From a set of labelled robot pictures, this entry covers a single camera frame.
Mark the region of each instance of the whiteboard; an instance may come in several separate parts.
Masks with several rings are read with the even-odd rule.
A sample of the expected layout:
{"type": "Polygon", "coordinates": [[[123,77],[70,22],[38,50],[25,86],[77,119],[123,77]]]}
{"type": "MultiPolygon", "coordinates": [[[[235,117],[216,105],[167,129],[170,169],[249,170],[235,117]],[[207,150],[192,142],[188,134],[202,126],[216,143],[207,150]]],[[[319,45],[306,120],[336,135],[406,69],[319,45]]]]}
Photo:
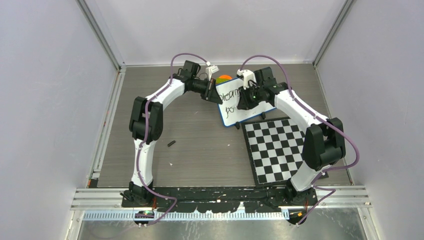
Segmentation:
{"type": "Polygon", "coordinates": [[[241,86],[243,86],[243,80],[240,78],[226,81],[216,86],[216,90],[222,100],[222,104],[218,104],[219,113],[226,127],[275,109],[271,104],[264,101],[250,110],[237,109],[240,100],[239,87],[241,86]]]}

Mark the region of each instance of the metal floor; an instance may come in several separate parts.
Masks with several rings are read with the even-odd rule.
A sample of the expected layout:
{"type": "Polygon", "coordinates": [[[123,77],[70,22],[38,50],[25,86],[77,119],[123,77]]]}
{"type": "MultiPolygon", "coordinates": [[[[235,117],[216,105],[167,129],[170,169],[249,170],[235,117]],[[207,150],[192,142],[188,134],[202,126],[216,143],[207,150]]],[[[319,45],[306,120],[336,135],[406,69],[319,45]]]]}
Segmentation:
{"type": "MultiPolygon", "coordinates": [[[[248,65],[257,70],[268,65],[248,65]]],[[[235,77],[239,65],[222,65],[217,75],[235,77]]],[[[284,65],[292,87],[312,108],[327,115],[326,103],[312,64],[284,65]]],[[[271,66],[278,82],[283,73],[271,66]]],[[[134,99],[145,97],[163,86],[169,67],[128,67],[122,84],[111,128],[98,187],[127,187],[134,170],[134,142],[129,122],[134,99]]],[[[286,117],[275,109],[267,119],[286,117]]],[[[186,186],[254,186],[243,131],[225,127],[218,106],[201,99],[200,94],[187,92],[172,102],[163,113],[163,133],[153,157],[153,185],[157,187],[186,186]],[[171,147],[167,144],[175,140],[171,147]]],[[[350,185],[346,170],[331,171],[329,178],[318,185],[350,185]]]]}
{"type": "Polygon", "coordinates": [[[135,227],[132,221],[83,221],[79,240],[365,240],[357,208],[317,208],[299,228],[284,220],[163,221],[135,227]]]}

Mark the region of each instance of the metal frame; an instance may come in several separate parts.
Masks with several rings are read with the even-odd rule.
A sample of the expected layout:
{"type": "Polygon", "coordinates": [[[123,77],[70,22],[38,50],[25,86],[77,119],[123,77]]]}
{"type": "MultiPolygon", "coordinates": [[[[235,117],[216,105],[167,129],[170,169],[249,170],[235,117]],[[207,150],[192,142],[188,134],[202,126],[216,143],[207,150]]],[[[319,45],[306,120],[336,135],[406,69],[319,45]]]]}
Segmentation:
{"type": "Polygon", "coordinates": [[[108,41],[106,40],[106,37],[103,34],[98,22],[93,16],[93,13],[90,10],[86,0],[75,0],[75,1],[79,5],[81,12],[84,14],[85,18],[87,19],[88,24],[91,26],[94,34],[96,35],[97,39],[99,40],[101,46],[103,47],[104,51],[106,52],[112,64],[115,66],[117,70],[121,69],[121,64],[118,62],[114,52],[112,51],[110,45],[108,44],[108,41]]]}
{"type": "Polygon", "coordinates": [[[318,54],[316,55],[315,60],[312,63],[314,68],[317,68],[318,64],[323,58],[324,53],[326,52],[331,41],[333,40],[333,37],[336,35],[337,31],[339,30],[340,26],[342,25],[343,21],[345,20],[346,16],[349,13],[349,10],[351,9],[355,1],[356,0],[346,0],[344,2],[343,7],[338,13],[337,18],[335,19],[335,22],[330,29],[330,32],[328,32],[328,35],[325,38],[324,43],[322,44],[321,48],[318,51],[318,54]]]}
{"type": "MultiPolygon", "coordinates": [[[[280,64],[312,64],[312,60],[305,60],[305,61],[279,61],[280,64]]],[[[198,63],[201,66],[206,66],[206,63],[199,62],[198,63]]],[[[227,65],[242,65],[242,61],[234,61],[234,62],[213,62],[214,65],[217,66],[227,66],[227,65]]],[[[127,68],[145,68],[145,67],[169,67],[170,63],[164,63],[164,64],[131,64],[127,65],[127,68]]],[[[184,62],[177,62],[173,63],[172,66],[174,67],[182,67],[184,65],[184,62]]],[[[246,65],[276,65],[273,61],[248,61],[246,65]]]]}
{"type": "MultiPolygon", "coordinates": [[[[323,200],[317,208],[356,208],[358,210],[363,229],[368,239],[378,240],[379,235],[372,218],[372,204],[365,186],[322,186],[335,188],[337,191],[323,200]]],[[[134,213],[151,210],[150,207],[121,207],[120,193],[127,188],[78,188],[76,190],[71,211],[72,219],[68,228],[66,240],[78,239],[83,220],[87,221],[134,221],[134,213]]],[[[321,199],[329,192],[316,190],[316,196],[321,199]]],[[[304,208],[304,206],[280,206],[281,213],[245,213],[243,203],[234,213],[179,213],[171,212],[162,221],[213,221],[213,220],[284,220],[290,209],[304,208]]]]}
{"type": "MultiPolygon", "coordinates": [[[[317,208],[371,208],[365,186],[327,186],[337,191],[322,201],[317,208]]],[[[71,210],[122,210],[123,193],[127,188],[78,188],[75,192],[71,210]]],[[[329,192],[316,190],[321,199],[329,192]]],[[[281,206],[281,209],[298,209],[304,206],[281,206]]]]}
{"type": "Polygon", "coordinates": [[[96,147],[96,152],[93,157],[93,166],[92,173],[90,178],[98,179],[100,176],[100,171],[102,169],[103,160],[106,153],[106,147],[108,146],[109,135],[111,134],[112,124],[115,118],[115,112],[118,105],[119,96],[121,94],[122,84],[124,82],[126,72],[126,66],[121,68],[116,81],[113,85],[112,92],[109,97],[109,104],[107,105],[106,114],[104,117],[103,128],[98,139],[98,144],[96,147]]]}
{"type": "Polygon", "coordinates": [[[372,208],[358,208],[360,221],[362,222],[363,230],[367,239],[380,239],[377,227],[371,215],[374,210],[372,208]]]}

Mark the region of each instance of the checkerboard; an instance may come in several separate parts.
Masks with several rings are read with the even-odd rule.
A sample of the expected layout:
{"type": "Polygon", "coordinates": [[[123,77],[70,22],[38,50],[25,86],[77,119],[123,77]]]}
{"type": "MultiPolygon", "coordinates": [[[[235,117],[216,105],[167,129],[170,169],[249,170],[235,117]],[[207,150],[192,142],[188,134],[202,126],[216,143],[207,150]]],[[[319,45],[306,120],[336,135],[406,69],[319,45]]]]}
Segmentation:
{"type": "Polygon", "coordinates": [[[305,135],[290,118],[241,124],[257,186],[284,184],[300,168],[305,135]]]}

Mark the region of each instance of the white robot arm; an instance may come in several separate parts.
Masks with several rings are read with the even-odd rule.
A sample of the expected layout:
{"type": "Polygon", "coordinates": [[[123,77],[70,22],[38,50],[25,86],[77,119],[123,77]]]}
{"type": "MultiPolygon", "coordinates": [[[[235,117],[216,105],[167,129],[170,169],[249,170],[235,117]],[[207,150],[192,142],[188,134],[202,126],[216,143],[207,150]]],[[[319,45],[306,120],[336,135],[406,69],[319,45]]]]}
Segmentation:
{"type": "Polygon", "coordinates": [[[185,61],[181,71],[174,74],[172,80],[169,79],[159,90],[147,97],[139,96],[134,100],[129,122],[129,130],[132,132],[135,146],[134,172],[129,183],[129,190],[123,193],[123,196],[130,202],[143,206],[148,204],[153,197],[143,187],[138,173],[143,182],[152,188],[153,152],[163,131],[163,112],[166,107],[187,91],[200,93],[201,98],[206,101],[223,103],[217,92],[215,80],[211,78],[211,75],[218,71],[218,67],[215,65],[207,67],[206,79],[197,77],[200,68],[197,63],[185,61]],[[148,116],[145,114],[147,104],[148,116]]]}
{"type": "Polygon", "coordinates": [[[257,84],[255,74],[251,70],[237,70],[237,77],[241,76],[243,77],[243,89],[248,89],[251,82],[257,84]]]}
{"type": "MultiPolygon", "coordinates": [[[[245,79],[243,73],[250,71],[238,71],[239,78],[245,79]]],[[[253,86],[240,87],[239,110],[249,110],[265,101],[286,113],[294,120],[299,129],[305,133],[302,151],[303,163],[286,183],[285,197],[289,203],[301,203],[305,195],[311,190],[312,181],[325,169],[330,168],[338,160],[346,155],[345,139],[334,130],[325,126],[317,117],[327,120],[339,130],[343,131],[343,124],[338,118],[329,119],[301,100],[294,90],[290,90],[287,84],[277,83],[270,67],[253,72],[255,82],[253,86]]]]}
{"type": "MultiPolygon", "coordinates": [[[[153,97],[155,97],[154,102],[162,104],[162,110],[165,110],[168,105],[174,101],[176,98],[184,94],[184,83],[181,82],[178,79],[173,79],[172,83],[170,83],[171,80],[169,79],[166,85],[169,85],[169,87],[162,92],[159,96],[156,96],[158,92],[160,92],[163,88],[165,88],[166,85],[162,86],[159,90],[157,90],[152,95],[147,96],[145,99],[149,100],[153,97]]],[[[135,161],[134,161],[134,174],[132,175],[131,181],[137,185],[137,186],[143,186],[142,182],[140,181],[140,178],[137,174],[137,166],[138,169],[140,169],[141,176],[143,177],[144,182],[146,185],[150,185],[153,182],[153,176],[152,176],[152,161],[153,161],[153,151],[155,150],[156,140],[151,141],[149,144],[147,142],[143,143],[141,145],[141,153],[138,156],[139,159],[137,160],[137,152],[140,147],[140,143],[142,143],[143,139],[135,138],[134,139],[134,145],[135,145],[135,161]]]]}

